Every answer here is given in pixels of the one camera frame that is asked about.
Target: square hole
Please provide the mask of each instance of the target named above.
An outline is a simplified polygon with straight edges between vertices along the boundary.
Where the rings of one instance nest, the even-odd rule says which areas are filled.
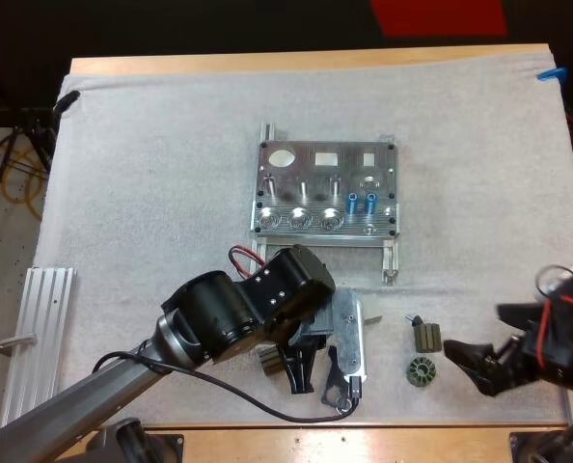
[[[315,166],[338,166],[337,152],[316,152],[314,154]]]
[[[364,167],[374,167],[374,153],[365,152],[364,153]]]

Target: red wire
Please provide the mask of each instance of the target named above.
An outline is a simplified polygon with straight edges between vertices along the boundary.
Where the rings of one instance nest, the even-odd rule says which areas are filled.
[[[573,304],[573,297],[562,295],[559,300],[566,302],[568,304]],[[544,369],[544,340],[546,339],[546,328],[548,327],[548,318],[550,317],[550,310],[552,309],[553,303],[550,299],[546,299],[544,303],[544,310],[541,313],[541,321],[539,322],[539,332],[537,333],[537,362],[539,366]]]
[[[567,302],[568,304],[573,304],[573,297],[571,296],[566,296],[563,294],[562,296],[559,296],[559,299],[563,302]]]
[[[550,308],[552,302],[546,299],[544,303],[544,310],[541,313],[541,321],[539,322],[539,333],[537,333],[537,362],[539,366],[544,369],[544,338],[546,337],[546,327],[548,326],[548,317],[550,316]]]
[[[264,265],[265,264],[265,259],[262,258],[261,256],[259,256],[257,253],[255,253],[252,249],[250,248],[246,248],[245,246],[242,246],[241,244],[235,244],[232,247],[233,250],[238,249],[240,251],[243,251],[244,253],[248,254],[251,259],[254,259],[259,265]]]
[[[257,253],[255,253],[252,249],[246,248],[245,246],[242,246],[240,244],[234,245],[231,248],[231,263],[233,264],[233,266],[235,267],[237,272],[239,274],[243,275],[245,278],[250,278],[252,276],[252,273],[250,273],[248,270],[246,270],[241,265],[241,263],[235,259],[235,257],[233,256],[235,254],[239,254],[239,255],[244,256],[248,259],[252,259],[258,265],[264,265],[265,264],[265,260],[261,256],[259,256]]]

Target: metal handle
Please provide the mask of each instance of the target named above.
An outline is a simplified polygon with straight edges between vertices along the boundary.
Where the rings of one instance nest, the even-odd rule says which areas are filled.
[[[13,355],[13,347],[16,345],[36,345],[37,343],[38,337],[35,333],[5,338],[0,340],[0,354],[11,357]]]

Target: blue cylinder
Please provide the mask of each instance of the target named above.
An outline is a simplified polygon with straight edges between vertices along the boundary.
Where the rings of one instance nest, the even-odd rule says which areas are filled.
[[[356,210],[357,210],[357,194],[349,193],[348,197],[346,198],[346,213],[354,214]]]
[[[364,206],[364,211],[366,212],[366,214],[373,214],[374,210],[376,209],[376,194],[374,193],[368,193],[366,195],[366,203]]]

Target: white fabric surface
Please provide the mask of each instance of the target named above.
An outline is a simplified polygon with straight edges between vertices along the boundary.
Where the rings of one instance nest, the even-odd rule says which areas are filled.
[[[560,389],[544,383],[496,398],[442,354],[425,389],[406,381],[416,356],[403,316],[441,324],[444,339],[493,341],[511,329],[494,305],[530,301],[546,263],[573,263],[573,160],[549,53],[353,70],[163,76],[70,75],[35,265],[78,269],[62,386],[105,352],[150,336],[179,285],[229,267],[247,232],[259,123],[290,140],[399,146],[400,274],[363,295],[381,309],[366,328],[368,381],[352,422],[560,422]],[[340,274],[378,270],[367,252],[325,250]],[[316,393],[292,396],[253,353],[203,371],[291,414],[331,414]],[[172,374],[126,407],[145,422],[273,421],[239,398]]]

